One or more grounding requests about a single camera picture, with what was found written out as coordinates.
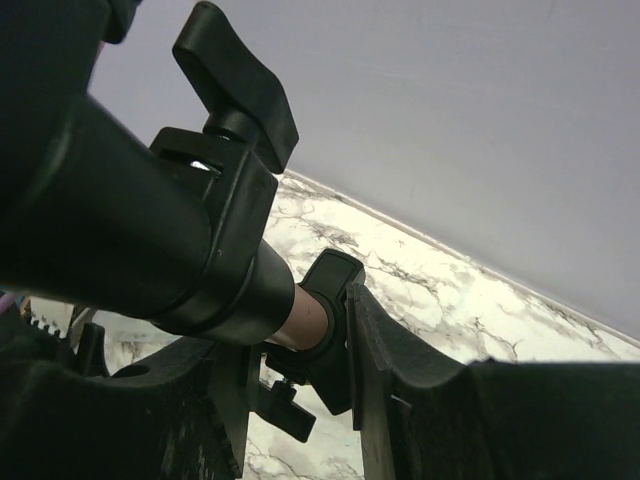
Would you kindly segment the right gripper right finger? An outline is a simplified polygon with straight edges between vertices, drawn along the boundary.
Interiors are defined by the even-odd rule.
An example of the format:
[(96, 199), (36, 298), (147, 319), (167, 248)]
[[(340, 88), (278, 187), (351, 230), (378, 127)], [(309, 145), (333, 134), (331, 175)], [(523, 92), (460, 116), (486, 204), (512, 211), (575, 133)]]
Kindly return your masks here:
[(369, 479), (635, 479), (635, 363), (458, 362), (346, 297), (353, 427)]

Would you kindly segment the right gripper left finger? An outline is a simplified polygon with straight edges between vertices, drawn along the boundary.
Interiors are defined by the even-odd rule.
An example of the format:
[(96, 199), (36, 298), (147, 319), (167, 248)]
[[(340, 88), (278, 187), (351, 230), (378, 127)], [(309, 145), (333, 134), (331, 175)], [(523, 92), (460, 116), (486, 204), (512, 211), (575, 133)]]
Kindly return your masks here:
[(185, 337), (115, 374), (93, 326), (78, 351), (1, 317), (5, 479), (238, 479), (256, 348)]

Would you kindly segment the pink music stand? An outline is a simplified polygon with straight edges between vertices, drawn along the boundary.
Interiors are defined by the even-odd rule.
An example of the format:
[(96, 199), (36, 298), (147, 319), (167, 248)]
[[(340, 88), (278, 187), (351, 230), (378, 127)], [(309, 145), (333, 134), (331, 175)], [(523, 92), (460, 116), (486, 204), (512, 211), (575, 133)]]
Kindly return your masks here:
[(134, 1), (1, 5), (1, 264), (6, 288), (255, 345), (294, 305), (262, 234), (298, 132), (277, 77), (216, 5), (173, 54), (208, 110), (201, 132), (143, 145), (88, 93)]

